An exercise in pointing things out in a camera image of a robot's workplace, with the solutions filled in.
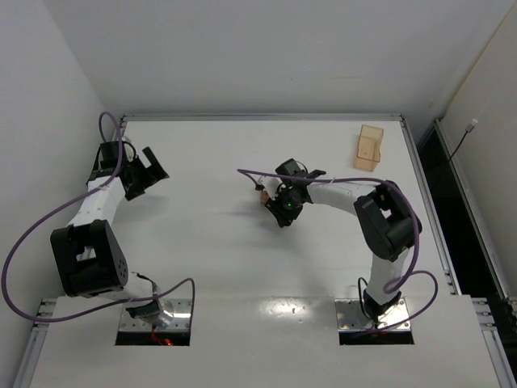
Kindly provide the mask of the wood block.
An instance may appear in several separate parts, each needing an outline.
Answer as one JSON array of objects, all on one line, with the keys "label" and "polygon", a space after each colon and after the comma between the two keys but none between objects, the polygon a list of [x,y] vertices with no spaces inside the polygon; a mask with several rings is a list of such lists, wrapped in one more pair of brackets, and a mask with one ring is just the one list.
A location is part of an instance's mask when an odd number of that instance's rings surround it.
[{"label": "wood block", "polygon": [[269,195],[265,192],[265,191],[262,191],[260,193],[260,197],[259,197],[259,202],[261,205],[265,205],[269,200]]}]

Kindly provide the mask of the clear amber plastic box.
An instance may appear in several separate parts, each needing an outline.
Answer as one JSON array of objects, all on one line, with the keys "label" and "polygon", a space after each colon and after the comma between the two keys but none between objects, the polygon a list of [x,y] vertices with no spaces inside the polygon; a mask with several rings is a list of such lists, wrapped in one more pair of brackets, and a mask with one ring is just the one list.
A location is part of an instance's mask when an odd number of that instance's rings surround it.
[{"label": "clear amber plastic box", "polygon": [[371,125],[361,126],[354,168],[373,172],[380,163],[380,148],[384,130]]}]

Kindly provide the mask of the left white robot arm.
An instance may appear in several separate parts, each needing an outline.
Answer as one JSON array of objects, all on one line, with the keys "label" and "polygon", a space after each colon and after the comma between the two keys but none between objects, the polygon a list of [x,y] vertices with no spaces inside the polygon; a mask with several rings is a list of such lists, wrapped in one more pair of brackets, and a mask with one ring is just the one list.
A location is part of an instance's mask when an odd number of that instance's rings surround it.
[{"label": "left white robot arm", "polygon": [[111,224],[122,200],[130,201],[168,178],[149,147],[136,151],[124,141],[99,146],[86,182],[88,196],[69,224],[51,233],[50,243],[65,294],[123,300],[132,318],[156,323],[164,312],[158,286],[130,272]]}]

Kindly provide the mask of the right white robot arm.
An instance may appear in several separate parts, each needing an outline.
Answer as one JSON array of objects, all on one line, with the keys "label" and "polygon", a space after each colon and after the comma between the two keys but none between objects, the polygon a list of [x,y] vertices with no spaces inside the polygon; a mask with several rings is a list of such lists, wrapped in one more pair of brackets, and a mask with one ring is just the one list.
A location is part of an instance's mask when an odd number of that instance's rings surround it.
[{"label": "right white robot arm", "polygon": [[306,204],[330,206],[357,217],[372,252],[370,277],[360,302],[362,311],[378,323],[381,315],[397,304],[401,297],[398,283],[414,246],[414,233],[422,227],[411,217],[395,183],[340,182],[325,171],[307,171],[291,158],[276,168],[275,176],[260,177],[255,189],[281,228],[290,226]]}]

